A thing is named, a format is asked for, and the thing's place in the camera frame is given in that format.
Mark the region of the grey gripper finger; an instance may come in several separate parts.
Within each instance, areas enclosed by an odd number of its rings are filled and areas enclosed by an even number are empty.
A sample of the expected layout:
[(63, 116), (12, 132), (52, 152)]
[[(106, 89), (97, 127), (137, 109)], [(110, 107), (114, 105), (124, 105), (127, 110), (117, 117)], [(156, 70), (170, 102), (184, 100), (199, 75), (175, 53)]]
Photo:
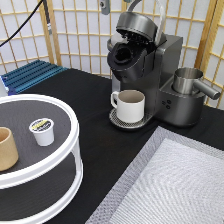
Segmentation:
[(110, 13), (110, 0), (100, 0), (101, 12), (104, 15), (108, 15)]

